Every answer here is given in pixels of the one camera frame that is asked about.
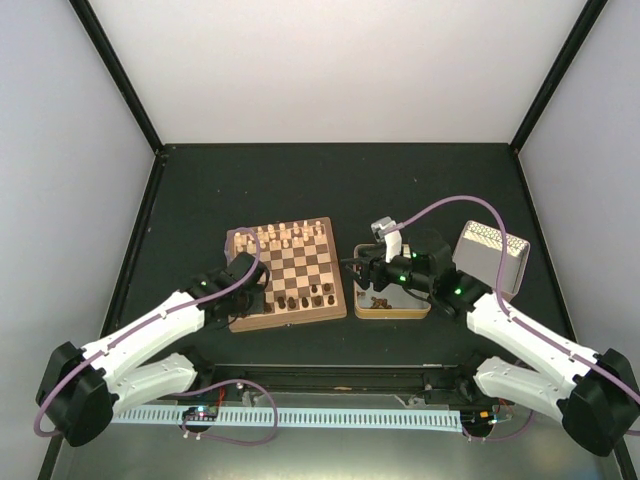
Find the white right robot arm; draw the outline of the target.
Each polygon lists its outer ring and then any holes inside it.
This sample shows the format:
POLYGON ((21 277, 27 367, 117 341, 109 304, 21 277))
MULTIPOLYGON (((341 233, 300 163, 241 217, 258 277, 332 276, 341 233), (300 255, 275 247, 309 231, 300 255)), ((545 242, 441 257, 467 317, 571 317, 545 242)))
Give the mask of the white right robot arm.
POLYGON ((458 269, 435 231, 403 246, 396 233, 357 249, 341 262, 363 289, 394 284, 426 294, 441 314, 500 345, 522 366, 494 356, 454 379, 457 396, 520 404, 559 422, 590 453, 606 457, 639 418, 639 387, 629 360, 615 349, 598 353, 559 336, 511 307, 497 291, 458 269))

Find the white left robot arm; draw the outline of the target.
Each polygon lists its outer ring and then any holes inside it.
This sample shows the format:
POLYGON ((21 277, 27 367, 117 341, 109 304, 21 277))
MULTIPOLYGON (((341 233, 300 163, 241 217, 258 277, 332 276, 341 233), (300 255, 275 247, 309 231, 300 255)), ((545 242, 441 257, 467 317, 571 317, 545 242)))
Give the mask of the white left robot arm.
POLYGON ((113 418, 165 396, 202 399, 223 391, 212 368, 184 350, 154 361, 158 352, 204 328, 211 318, 238 318, 264 298, 268 267, 240 253, 226 267, 199 276, 121 330, 76 347, 65 342, 49 357, 35 401, 36 436, 62 436, 73 447, 95 439, 113 418))

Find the yellow bear metal tin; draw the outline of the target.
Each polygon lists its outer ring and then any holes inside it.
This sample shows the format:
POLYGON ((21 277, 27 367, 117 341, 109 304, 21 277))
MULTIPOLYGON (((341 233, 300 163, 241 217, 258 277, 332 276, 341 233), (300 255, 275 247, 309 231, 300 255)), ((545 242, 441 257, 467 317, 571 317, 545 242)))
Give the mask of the yellow bear metal tin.
POLYGON ((365 320, 409 320, 424 319, 431 311, 431 305, 426 301, 425 293, 407 294, 400 286, 389 285, 381 292, 376 292, 370 286, 362 290, 355 282, 354 311, 355 315, 365 320), (358 297, 357 291, 364 291, 365 296, 358 297), (371 309, 372 297, 386 298, 389 309, 371 309))

